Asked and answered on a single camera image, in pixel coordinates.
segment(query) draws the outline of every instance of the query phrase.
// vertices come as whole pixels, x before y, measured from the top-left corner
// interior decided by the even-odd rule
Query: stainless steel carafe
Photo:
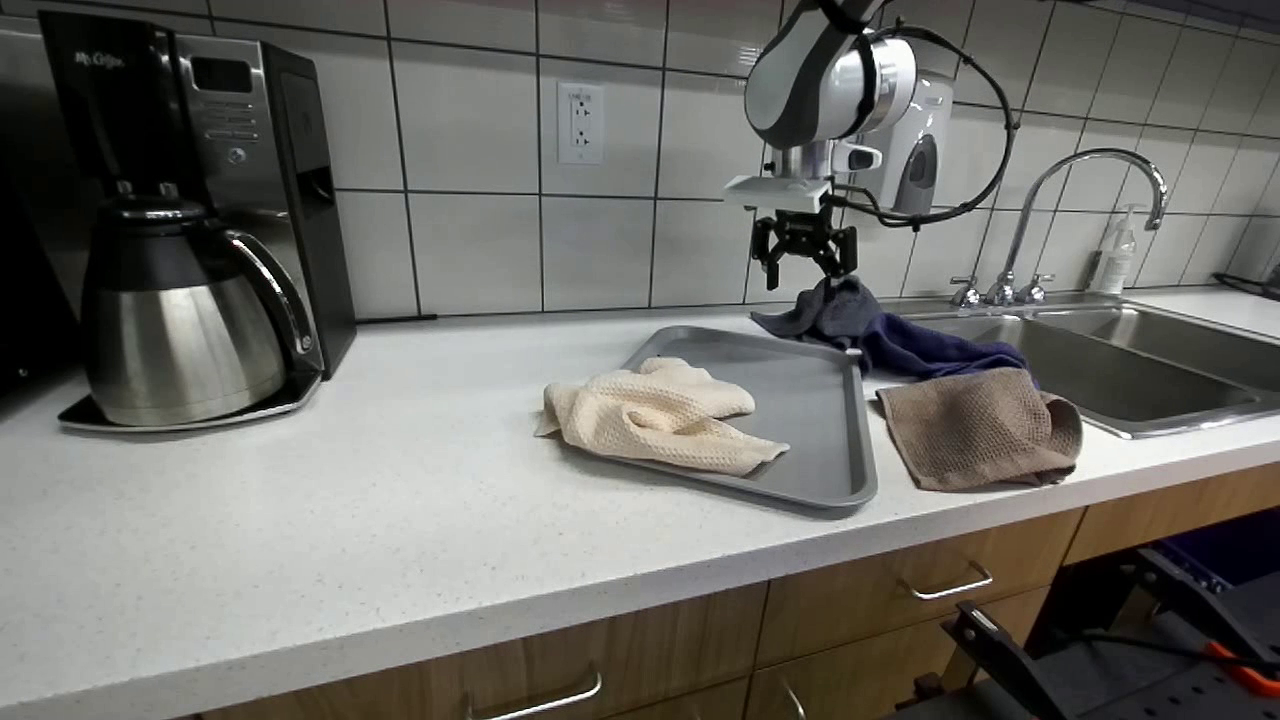
[[[88,388],[111,424],[200,424],[319,377],[288,275],[200,207],[109,214],[80,320]]]

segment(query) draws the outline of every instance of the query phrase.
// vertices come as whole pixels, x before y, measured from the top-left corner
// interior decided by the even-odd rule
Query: cabinet drawer
[[[747,675],[761,612],[763,590],[742,590],[271,695],[208,720],[464,720],[468,707],[479,720],[556,700],[565,700],[550,712],[556,720],[604,720]]]
[[[1068,566],[1280,510],[1280,466],[1127,498],[1084,514]]]
[[[630,712],[619,720],[742,720],[744,704],[747,704],[747,680],[738,680],[696,695],[651,704],[643,712]]]
[[[1050,586],[1081,514],[921,544],[855,566],[835,566],[767,590],[761,662],[880,635],[935,621],[958,602],[992,602]]]
[[[1017,640],[1036,624],[1050,590],[984,603]],[[875,720],[914,700],[914,680],[958,658],[942,624],[914,624],[832,652],[767,665],[753,675],[747,720]]]

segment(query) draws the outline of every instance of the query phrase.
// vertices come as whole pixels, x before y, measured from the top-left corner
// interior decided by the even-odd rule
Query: cloth
[[[1081,413],[1033,372],[992,369],[880,392],[890,437],[921,489],[1055,484],[1081,456]]]
[[[875,372],[897,377],[964,377],[984,369],[1025,369],[1025,356],[1007,345],[969,345],[947,331],[908,323],[880,310],[880,299],[861,282],[826,282],[796,297],[785,316],[753,320],[781,342],[819,342],[835,349],[861,349]]]
[[[789,443],[726,424],[755,413],[753,392],[680,356],[651,356],[639,372],[553,385],[544,399],[553,434],[593,456],[747,478],[789,454]]]

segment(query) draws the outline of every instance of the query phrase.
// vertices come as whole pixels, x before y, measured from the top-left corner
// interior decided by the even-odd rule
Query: drawer handle
[[[908,581],[897,581],[897,586],[903,586],[903,594],[914,594],[921,603],[935,603],[935,602],[980,594],[980,590],[995,586],[995,577],[984,566],[969,559],[969,570],[977,574],[977,581],[947,586],[947,590],[914,590]]]
[[[799,691],[789,680],[778,680],[778,686],[785,686],[796,720],[807,720],[807,707],[799,704]]]
[[[589,700],[595,700],[599,691],[604,691],[604,671],[593,665],[593,675],[589,675],[579,690],[574,690],[574,691],[565,691],[565,695],[553,695],[553,700],[542,700],[542,704],[512,707],[512,712],[493,712],[493,716],[483,716],[483,712],[471,707],[471,695],[468,695],[464,720],[523,720],[523,716],[544,716],[544,712],[556,712],[556,707],[589,704]]]

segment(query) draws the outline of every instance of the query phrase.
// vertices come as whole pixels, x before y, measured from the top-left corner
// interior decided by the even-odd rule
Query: faucet
[[[1046,299],[1040,282],[1033,282],[1025,294],[1012,290],[1012,265],[1017,265],[1017,258],[1025,252],[1025,235],[1029,235],[1029,221],[1033,221],[1040,186],[1046,186],[1050,176],[1063,173],[1068,163],[1090,162],[1090,158],[1113,158],[1113,162],[1125,162],[1125,163],[1139,170],[1139,173],[1147,176],[1147,186],[1152,186],[1147,231],[1162,229],[1165,207],[1170,207],[1170,186],[1165,186],[1165,176],[1156,173],[1156,163],[1152,163],[1147,158],[1127,153],[1127,148],[1084,148],[1084,153],[1071,153],[1071,158],[1055,162],[1055,163],[1029,187],[1025,214],[1019,214],[1017,231],[1012,231],[1007,261],[1006,261],[1006,267],[1002,267],[1002,275],[995,275],[995,283],[992,283],[992,294],[988,294],[988,304],[1036,304],[1036,299]]]

